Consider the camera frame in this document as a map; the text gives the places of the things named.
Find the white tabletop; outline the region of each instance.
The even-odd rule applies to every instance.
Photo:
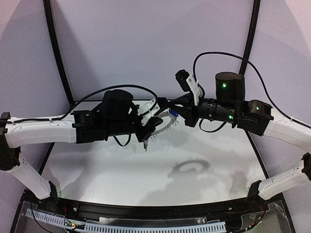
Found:
[[[84,102],[78,109],[92,109]],[[205,133],[179,123],[149,140],[148,151],[132,136],[88,144],[56,143],[43,171],[59,197],[100,204],[172,206],[245,198],[251,183],[265,179],[241,129],[226,124]],[[203,123],[212,130],[220,122]],[[125,143],[127,136],[119,136]]]

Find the black metal frame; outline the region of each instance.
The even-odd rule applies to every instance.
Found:
[[[251,21],[249,25],[247,40],[246,40],[244,54],[243,54],[243,58],[246,60],[249,59],[252,46],[253,46],[253,41],[254,41],[255,31],[256,31],[256,26],[257,26],[257,20],[258,20],[258,14],[259,14],[259,7],[260,7],[260,0],[254,0]],[[244,75],[246,71],[246,67],[247,67],[247,62],[242,61],[239,74]]]
[[[70,105],[73,105],[74,104],[73,95],[72,95],[72,92],[69,86],[69,82],[68,82],[65,68],[64,68],[64,63],[63,63],[62,56],[61,56],[59,46],[58,46],[58,42],[57,42],[57,35],[56,35],[56,30],[55,30],[55,25],[54,25],[54,20],[53,20],[51,1],[44,0],[43,4],[44,4],[45,17],[47,20],[50,40],[51,40],[51,44],[53,47],[54,57],[55,57],[55,61],[57,64],[59,76],[60,76],[60,79],[62,80],[62,84],[64,87],[64,91],[66,93],[68,102]]]

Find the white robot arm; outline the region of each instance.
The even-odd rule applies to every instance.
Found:
[[[271,115],[274,119],[269,122],[263,135],[288,142],[308,153],[289,170],[257,183],[258,195],[264,200],[311,181],[311,129],[287,119],[275,109],[271,110]]]
[[[116,91],[115,96],[118,96],[119,100],[122,99],[122,92]],[[110,93],[111,102],[115,103],[115,96],[111,95]],[[107,140],[109,136],[131,133],[135,133],[138,141],[143,142],[148,140],[156,126],[163,122],[154,117],[160,110],[159,105],[155,104],[155,108],[150,109],[154,103],[155,100],[151,100],[137,106],[136,111],[131,111],[130,114],[130,106],[135,108],[134,104],[120,101],[115,106],[109,106],[108,103],[104,109],[109,109],[109,113],[100,111],[99,108],[103,107],[103,104],[100,104],[92,111],[76,111],[62,120],[53,120],[60,118],[53,116],[36,118],[50,119],[46,121],[20,122],[23,119],[3,113],[0,118],[0,170],[16,177],[40,200],[51,196],[57,198],[55,186],[39,175],[26,161],[20,154],[20,146],[50,142],[88,143]],[[118,116],[111,116],[114,111],[118,112]],[[109,119],[106,122],[102,120],[105,117]]]
[[[279,111],[259,100],[244,101],[244,79],[238,74],[223,72],[216,75],[217,99],[205,99],[198,82],[185,70],[176,74],[184,91],[172,101],[161,98],[135,108],[125,91],[114,90],[104,96],[103,102],[92,111],[76,111],[62,120],[25,121],[10,118],[4,113],[0,119],[0,170],[19,179],[39,199],[56,194],[51,182],[42,178],[19,155],[19,146],[35,143],[67,142],[89,143],[107,140],[109,136],[135,133],[139,142],[145,142],[163,121],[156,117],[170,108],[185,119],[185,125],[194,127],[198,119],[219,120],[233,127],[257,135],[278,138],[306,152],[303,159],[289,170],[251,185],[248,197],[268,200],[274,195],[311,180],[311,127],[287,119]]]

